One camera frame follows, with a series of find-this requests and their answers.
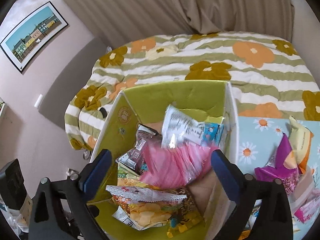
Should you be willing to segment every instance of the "box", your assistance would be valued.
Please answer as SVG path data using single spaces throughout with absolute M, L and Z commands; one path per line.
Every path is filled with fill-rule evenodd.
M 229 82 L 213 80 L 161 82 L 122 90 L 106 118 L 90 161 L 92 162 L 102 149 L 110 150 L 115 160 L 133 148 L 137 125 L 163 121 L 169 104 L 199 122 L 222 122 L 224 129 L 219 147 L 232 163 L 237 163 L 239 127 L 231 85 Z M 117 207 L 106 201 L 111 195 L 105 188 L 106 185 L 116 183 L 117 164 L 113 162 L 95 199 L 90 202 L 100 209 L 96 220 L 101 228 L 117 240 L 168 239 L 167 226 L 137 231 L 112 217 Z M 175 236 L 174 239 L 213 239 L 212 235 L 220 230 L 229 214 L 230 201 L 216 177 L 211 186 L 212 193 L 204 214 L 205 222 Z

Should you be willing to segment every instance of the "striped quilt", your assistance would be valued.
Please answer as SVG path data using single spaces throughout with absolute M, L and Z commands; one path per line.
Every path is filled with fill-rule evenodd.
M 230 80 L 240 116 L 320 121 L 319 88 L 288 41 L 244 32 L 157 35 L 97 60 L 66 110 L 70 144 L 94 148 L 121 89 L 190 79 Z

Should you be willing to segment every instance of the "picture frame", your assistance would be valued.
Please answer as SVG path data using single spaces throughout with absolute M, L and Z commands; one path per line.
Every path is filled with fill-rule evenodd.
M 20 71 L 68 23 L 49 1 L 25 17 L 0 43 L 2 51 Z

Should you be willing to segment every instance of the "brown curtain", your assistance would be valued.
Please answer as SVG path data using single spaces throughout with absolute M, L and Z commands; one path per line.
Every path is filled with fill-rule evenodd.
M 292 37 L 290 0 L 65 0 L 113 47 L 156 34 L 249 31 Z

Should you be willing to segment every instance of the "pink snack bag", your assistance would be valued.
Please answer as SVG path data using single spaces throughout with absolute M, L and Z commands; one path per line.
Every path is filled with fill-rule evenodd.
M 255 168 L 254 172 L 258 180 L 273 181 L 276 178 L 281 179 L 287 195 L 289 196 L 293 192 L 299 181 L 300 170 L 285 133 L 276 154 L 271 157 L 265 167 Z
M 140 181 L 161 189 L 183 187 L 211 169 L 211 153 L 217 149 L 196 144 L 167 149 L 161 148 L 161 143 L 148 141 L 144 151 L 148 171 Z
M 317 212 L 320 206 L 320 189 L 314 189 L 306 202 L 294 213 L 294 215 L 302 222 L 310 220 Z

